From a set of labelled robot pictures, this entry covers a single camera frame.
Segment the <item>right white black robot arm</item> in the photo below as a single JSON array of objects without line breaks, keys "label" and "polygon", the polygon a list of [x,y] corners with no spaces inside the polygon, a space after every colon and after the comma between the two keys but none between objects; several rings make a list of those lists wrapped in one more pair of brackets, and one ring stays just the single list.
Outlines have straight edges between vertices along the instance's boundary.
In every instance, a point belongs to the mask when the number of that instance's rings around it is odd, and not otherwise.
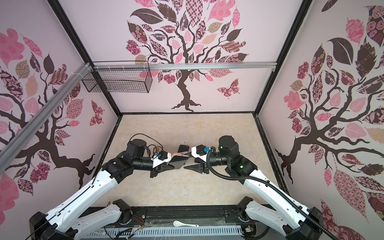
[{"label": "right white black robot arm", "polygon": [[318,240],[322,235],[321,211],[308,208],[280,190],[251,160],[241,155],[233,137],[220,137],[218,148],[204,145],[193,147],[187,155],[199,162],[188,166],[189,170],[211,172],[221,179],[238,181],[269,204],[266,207],[244,198],[238,211],[242,221],[263,223],[287,240]]}]

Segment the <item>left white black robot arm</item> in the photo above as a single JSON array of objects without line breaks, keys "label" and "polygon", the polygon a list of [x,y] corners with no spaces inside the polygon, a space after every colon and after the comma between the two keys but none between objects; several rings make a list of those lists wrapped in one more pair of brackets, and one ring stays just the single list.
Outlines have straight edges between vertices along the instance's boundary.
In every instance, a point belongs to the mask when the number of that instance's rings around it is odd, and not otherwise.
[{"label": "left white black robot arm", "polygon": [[105,163],[97,175],[66,201],[46,214],[37,212],[30,220],[29,240],[80,240],[89,233],[108,224],[127,224],[132,218],[132,208],[123,200],[114,201],[109,207],[89,214],[82,214],[110,189],[120,184],[135,170],[149,171],[152,178],[169,166],[173,155],[164,150],[151,154],[144,140],[127,143],[125,151]]}]

